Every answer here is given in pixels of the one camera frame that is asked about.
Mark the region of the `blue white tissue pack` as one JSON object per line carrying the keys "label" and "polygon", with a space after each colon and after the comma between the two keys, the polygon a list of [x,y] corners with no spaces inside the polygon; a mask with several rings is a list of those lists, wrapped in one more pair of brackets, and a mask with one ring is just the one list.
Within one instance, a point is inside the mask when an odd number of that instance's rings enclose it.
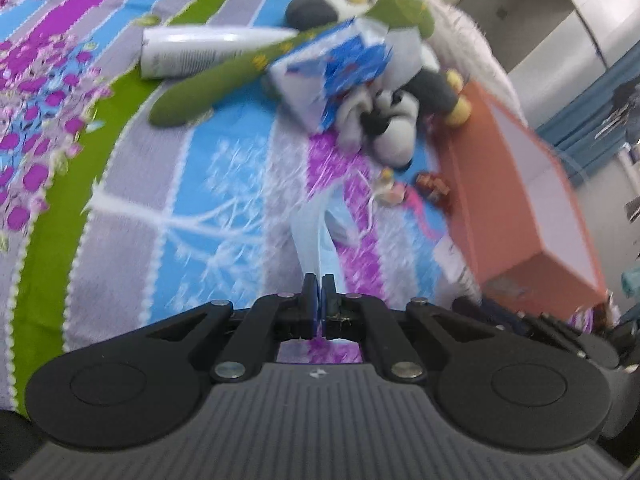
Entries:
{"label": "blue white tissue pack", "polygon": [[378,21],[353,18],[269,65],[274,88],[306,132],[331,128],[346,94],[382,75],[392,57],[387,32]]}

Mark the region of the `orange cardboard box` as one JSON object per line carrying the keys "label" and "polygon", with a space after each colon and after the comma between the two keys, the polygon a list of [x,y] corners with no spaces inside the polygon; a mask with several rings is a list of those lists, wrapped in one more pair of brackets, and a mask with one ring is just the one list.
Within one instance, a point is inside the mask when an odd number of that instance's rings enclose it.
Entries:
{"label": "orange cardboard box", "polygon": [[472,113],[437,124],[451,188],[448,229],[484,294],[512,311],[567,320],[605,302],[600,263],[565,171],[541,138],[475,81]]}

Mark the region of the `blue curtain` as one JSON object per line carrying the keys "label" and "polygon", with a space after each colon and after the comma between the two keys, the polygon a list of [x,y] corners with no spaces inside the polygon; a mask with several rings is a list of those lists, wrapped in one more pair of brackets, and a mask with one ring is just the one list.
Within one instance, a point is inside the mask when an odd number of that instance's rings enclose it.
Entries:
{"label": "blue curtain", "polygon": [[609,70],[536,133],[552,146],[572,185],[598,172],[626,144],[639,142],[639,47]]}

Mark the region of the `small red toy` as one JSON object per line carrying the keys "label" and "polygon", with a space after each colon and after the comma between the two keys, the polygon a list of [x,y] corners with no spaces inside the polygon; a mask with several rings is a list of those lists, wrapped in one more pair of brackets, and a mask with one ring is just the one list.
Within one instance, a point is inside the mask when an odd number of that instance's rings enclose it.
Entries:
{"label": "small red toy", "polygon": [[444,208],[449,203],[450,186],[437,172],[418,172],[414,177],[414,187],[424,200],[437,207]]}

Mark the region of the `small pink yellow toy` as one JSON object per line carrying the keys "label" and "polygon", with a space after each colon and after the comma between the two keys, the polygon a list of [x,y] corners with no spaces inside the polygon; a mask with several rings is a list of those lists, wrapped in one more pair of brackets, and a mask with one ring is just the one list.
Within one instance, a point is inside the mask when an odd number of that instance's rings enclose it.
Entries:
{"label": "small pink yellow toy", "polygon": [[384,167],[373,185],[374,199],[385,207],[396,207],[406,199],[406,186],[395,180],[393,170]]}

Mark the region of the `black white plush toy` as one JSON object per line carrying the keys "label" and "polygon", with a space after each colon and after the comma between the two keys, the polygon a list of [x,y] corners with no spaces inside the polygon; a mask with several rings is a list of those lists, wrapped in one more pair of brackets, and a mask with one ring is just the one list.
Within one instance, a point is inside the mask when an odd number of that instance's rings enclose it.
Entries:
{"label": "black white plush toy", "polygon": [[337,109],[336,144],[345,154],[368,148],[382,165],[407,169],[416,150],[422,118],[436,115],[460,127],[472,113],[456,70],[440,69],[424,42],[435,28],[422,0],[292,0],[285,12],[288,26],[306,32],[350,18],[372,18],[388,27],[390,62],[378,79],[347,92]]}

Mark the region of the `grey fluffy blanket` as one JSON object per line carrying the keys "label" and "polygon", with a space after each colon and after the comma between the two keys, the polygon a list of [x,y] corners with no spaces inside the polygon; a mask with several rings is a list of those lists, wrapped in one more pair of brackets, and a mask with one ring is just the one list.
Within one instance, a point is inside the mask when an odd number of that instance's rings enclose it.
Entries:
{"label": "grey fluffy blanket", "polygon": [[422,1],[435,20],[434,34],[427,43],[439,61],[480,84],[516,118],[523,120],[525,116],[513,84],[472,18],[445,0]]}

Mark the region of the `white cylindrical bottle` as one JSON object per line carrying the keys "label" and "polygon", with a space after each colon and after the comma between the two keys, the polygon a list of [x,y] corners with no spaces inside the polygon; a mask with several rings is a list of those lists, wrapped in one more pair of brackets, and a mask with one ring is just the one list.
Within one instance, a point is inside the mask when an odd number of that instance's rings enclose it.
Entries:
{"label": "white cylindrical bottle", "polygon": [[282,27],[171,25],[142,34],[140,73],[146,80],[174,79],[207,70],[245,51],[277,44],[297,35]]}

